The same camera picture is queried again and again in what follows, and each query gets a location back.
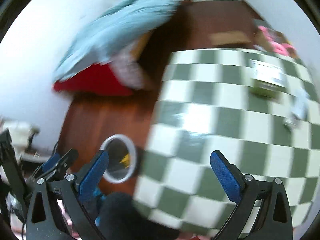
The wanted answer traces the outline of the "crumpled white tissue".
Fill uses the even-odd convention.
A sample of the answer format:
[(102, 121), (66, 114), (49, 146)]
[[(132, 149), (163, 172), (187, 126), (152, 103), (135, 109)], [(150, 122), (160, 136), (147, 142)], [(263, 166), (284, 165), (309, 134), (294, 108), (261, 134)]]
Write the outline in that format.
[(296, 90), (289, 115), (283, 122), (284, 126), (290, 131), (293, 131), (297, 127), (299, 121), (306, 117), (306, 113), (309, 108), (309, 99), (310, 95), (305, 89), (299, 88)]

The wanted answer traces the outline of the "light blue duvet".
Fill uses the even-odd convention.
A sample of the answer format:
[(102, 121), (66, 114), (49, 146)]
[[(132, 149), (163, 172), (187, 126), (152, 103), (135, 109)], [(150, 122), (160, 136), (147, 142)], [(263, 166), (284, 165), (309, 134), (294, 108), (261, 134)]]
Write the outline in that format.
[(167, 22), (181, 0), (108, 0), (105, 12), (78, 31), (53, 72), (65, 81), (94, 63), (109, 63), (123, 48)]

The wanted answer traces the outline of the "green carton box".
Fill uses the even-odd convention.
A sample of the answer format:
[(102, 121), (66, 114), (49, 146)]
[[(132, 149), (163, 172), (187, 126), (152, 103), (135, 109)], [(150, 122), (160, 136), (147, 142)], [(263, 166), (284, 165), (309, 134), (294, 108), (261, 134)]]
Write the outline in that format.
[(286, 76), (280, 66), (258, 60), (250, 60), (252, 92), (269, 98), (277, 98), (286, 91)]

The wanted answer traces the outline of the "white round trash bin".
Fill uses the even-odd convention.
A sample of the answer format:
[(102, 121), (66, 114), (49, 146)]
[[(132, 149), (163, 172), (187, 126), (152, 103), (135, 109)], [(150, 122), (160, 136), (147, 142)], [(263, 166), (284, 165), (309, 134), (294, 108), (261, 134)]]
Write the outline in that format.
[[(100, 150), (108, 153), (108, 166), (103, 174), (103, 178), (112, 184), (120, 184), (129, 180), (137, 167), (138, 154), (133, 141), (123, 135), (115, 134), (108, 137), (100, 146)], [(130, 167), (124, 168), (121, 159), (130, 154)]]

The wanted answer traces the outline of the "orange snack wrapper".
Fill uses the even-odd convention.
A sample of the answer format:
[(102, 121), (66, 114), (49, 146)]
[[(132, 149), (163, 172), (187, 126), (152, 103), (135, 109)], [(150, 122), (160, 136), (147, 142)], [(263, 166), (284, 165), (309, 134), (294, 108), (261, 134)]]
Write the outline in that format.
[(120, 161), (121, 165), (124, 166), (124, 168), (129, 168), (131, 161), (130, 161), (130, 154), (126, 154)]

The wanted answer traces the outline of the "bed with red sheet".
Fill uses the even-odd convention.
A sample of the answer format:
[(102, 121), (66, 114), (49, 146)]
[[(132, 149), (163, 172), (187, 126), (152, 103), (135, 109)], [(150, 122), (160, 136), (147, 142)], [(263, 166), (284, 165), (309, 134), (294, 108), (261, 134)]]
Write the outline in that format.
[(92, 64), (75, 76), (53, 84), (55, 92), (85, 92), (100, 96), (129, 96), (135, 90), (152, 90), (154, 85), (138, 59), (153, 31), (148, 31), (116, 53), (107, 64)]

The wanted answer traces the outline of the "green white checkered tablecloth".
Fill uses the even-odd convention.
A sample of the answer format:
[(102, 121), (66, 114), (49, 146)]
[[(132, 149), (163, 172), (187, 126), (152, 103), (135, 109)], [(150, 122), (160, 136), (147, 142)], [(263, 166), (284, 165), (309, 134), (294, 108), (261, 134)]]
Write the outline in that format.
[[(254, 94), (250, 60), (282, 67), (286, 91), (274, 99)], [(299, 88), (309, 108), (290, 131), (283, 122)], [(280, 178), (293, 226), (306, 220), (319, 189), (319, 99), (302, 61), (251, 49), (177, 51), (153, 116), (133, 195), (147, 219), (215, 235), (234, 209), (210, 167), (220, 150), (242, 173)]]

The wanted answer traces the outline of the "black fuzzy trouser leg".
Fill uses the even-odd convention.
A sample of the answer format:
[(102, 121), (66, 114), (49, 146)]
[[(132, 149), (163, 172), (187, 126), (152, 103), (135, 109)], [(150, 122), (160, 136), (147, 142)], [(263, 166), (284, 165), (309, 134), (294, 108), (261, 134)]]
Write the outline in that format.
[(98, 229), (105, 239), (177, 239), (180, 232), (144, 218), (133, 206), (132, 197), (113, 192), (104, 200)]

